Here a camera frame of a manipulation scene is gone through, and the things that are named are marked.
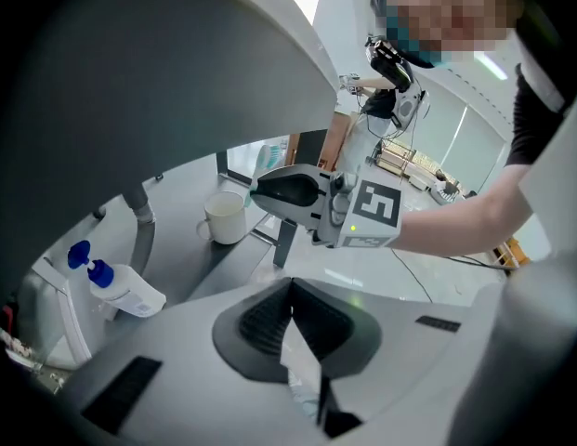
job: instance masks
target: bottle label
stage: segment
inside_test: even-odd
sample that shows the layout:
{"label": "bottle label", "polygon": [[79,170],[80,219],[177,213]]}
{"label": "bottle label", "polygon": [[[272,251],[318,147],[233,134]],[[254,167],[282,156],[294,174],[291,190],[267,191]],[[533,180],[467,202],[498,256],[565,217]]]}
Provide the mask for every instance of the bottle label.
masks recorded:
{"label": "bottle label", "polygon": [[138,317],[150,317],[156,313],[153,308],[144,304],[141,297],[131,291],[127,291],[122,296],[109,300],[108,302],[112,306]]}

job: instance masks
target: mug handle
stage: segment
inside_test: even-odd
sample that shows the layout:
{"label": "mug handle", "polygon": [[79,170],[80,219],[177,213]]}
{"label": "mug handle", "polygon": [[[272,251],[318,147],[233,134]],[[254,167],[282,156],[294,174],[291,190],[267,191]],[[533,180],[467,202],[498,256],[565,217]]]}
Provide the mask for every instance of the mug handle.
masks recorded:
{"label": "mug handle", "polygon": [[199,236],[202,240],[206,240],[207,242],[211,242],[214,240],[214,238],[212,238],[212,232],[210,231],[210,235],[205,238],[201,233],[200,230],[202,229],[202,226],[207,226],[207,230],[209,231],[209,225],[207,224],[207,220],[203,219],[202,221],[200,221],[197,224],[197,227],[195,228],[195,232],[197,233],[197,236]]}

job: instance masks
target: black sleeve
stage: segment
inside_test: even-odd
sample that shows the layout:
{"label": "black sleeve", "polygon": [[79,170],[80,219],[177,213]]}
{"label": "black sleeve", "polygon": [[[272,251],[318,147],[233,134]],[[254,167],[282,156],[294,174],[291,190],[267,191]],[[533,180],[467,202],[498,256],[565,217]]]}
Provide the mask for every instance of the black sleeve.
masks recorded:
{"label": "black sleeve", "polygon": [[526,82],[519,65],[518,93],[513,109],[513,141],[505,165],[531,165],[540,156],[563,120],[550,111]]}

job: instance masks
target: ceiling light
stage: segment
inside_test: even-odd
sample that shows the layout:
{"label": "ceiling light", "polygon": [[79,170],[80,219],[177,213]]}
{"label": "ceiling light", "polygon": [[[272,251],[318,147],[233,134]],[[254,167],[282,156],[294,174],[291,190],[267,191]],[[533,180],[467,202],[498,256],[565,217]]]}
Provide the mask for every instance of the ceiling light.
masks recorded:
{"label": "ceiling light", "polygon": [[494,74],[501,81],[507,79],[506,72],[504,72],[492,59],[486,56],[484,52],[474,51],[474,59],[480,61],[492,74]]}

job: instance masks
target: person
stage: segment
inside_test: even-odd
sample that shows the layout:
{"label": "person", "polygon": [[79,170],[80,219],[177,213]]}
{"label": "person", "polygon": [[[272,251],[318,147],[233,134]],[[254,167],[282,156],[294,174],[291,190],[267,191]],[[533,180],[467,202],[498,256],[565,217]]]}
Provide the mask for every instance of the person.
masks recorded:
{"label": "person", "polygon": [[[488,49],[488,42],[505,37],[526,11],[522,0],[372,0],[371,7],[387,22],[387,40],[412,64],[426,68],[439,64],[449,51]],[[389,19],[394,11],[395,23]],[[402,23],[406,40],[397,39],[401,28],[390,31],[390,24]],[[551,72],[544,72],[525,47],[522,54],[514,136],[500,176],[487,191],[462,203],[405,213],[400,236],[390,247],[434,256],[484,252],[512,236],[531,216],[518,184],[560,126],[577,84],[562,85],[568,81],[563,74],[553,84]]]}
{"label": "person", "polygon": [[360,95],[368,98],[346,135],[336,163],[337,170],[356,174],[365,158],[371,156],[377,143],[387,135],[396,105],[395,86],[387,78],[359,79],[350,75],[340,76],[340,80],[342,86],[354,89],[357,98]]}

